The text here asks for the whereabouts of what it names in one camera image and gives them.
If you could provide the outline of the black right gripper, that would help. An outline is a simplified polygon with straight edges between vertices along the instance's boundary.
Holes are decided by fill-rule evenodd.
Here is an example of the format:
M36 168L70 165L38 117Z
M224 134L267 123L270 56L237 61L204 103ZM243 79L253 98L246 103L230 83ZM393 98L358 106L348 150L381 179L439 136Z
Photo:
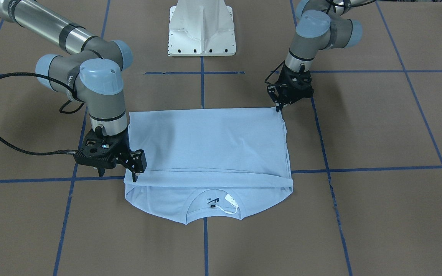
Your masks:
M105 136L102 128L91 129L74 159L77 164L97 168L98 177L104 176L105 169L113 169L120 164L131 171L134 183L147 166L142 149L130 150L128 129L113 136Z

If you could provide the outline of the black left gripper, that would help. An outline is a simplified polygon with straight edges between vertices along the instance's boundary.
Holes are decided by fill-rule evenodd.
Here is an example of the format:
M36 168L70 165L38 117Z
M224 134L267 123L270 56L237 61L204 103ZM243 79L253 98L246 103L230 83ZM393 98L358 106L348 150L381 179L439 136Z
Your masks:
M268 82L272 74L282 67L279 78L275 83ZM275 103L276 112L280 112L286 105L291 105L302 98L311 98L314 94L312 88L311 71L304 71L302 65L300 70L293 71L284 63L281 63L266 78L267 92Z

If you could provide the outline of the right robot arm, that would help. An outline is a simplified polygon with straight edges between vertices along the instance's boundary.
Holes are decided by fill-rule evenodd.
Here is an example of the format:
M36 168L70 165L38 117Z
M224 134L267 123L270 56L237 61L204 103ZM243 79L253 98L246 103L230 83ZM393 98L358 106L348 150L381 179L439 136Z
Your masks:
M0 142L27 155L72 155L77 164L94 167L100 177L118 164L131 172L133 182L144 173L147 162L142 149L131 150L124 99L122 72L133 63L130 47L121 40L106 41L35 0L0 0L0 19L17 23L67 52L68 56L46 54L34 73L1 74L6 77L32 76L67 102L86 105L91 130L78 149L32 152Z

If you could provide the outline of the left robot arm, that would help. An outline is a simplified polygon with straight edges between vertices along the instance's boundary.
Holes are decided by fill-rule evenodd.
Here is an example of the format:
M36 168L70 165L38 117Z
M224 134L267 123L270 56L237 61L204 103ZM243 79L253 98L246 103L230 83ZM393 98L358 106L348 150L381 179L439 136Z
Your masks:
M360 42L363 26L342 18L353 8L370 5L370 0L302 0L296 7L296 31L288 54L277 67L278 79L265 79L276 112L314 94L311 66L319 51L349 48Z

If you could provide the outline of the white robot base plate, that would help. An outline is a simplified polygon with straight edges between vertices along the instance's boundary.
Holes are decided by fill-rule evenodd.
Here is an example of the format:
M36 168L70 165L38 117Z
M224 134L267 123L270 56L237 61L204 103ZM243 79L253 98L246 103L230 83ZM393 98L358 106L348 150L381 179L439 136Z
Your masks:
M170 7L170 57L236 54L233 9L224 0L179 0Z

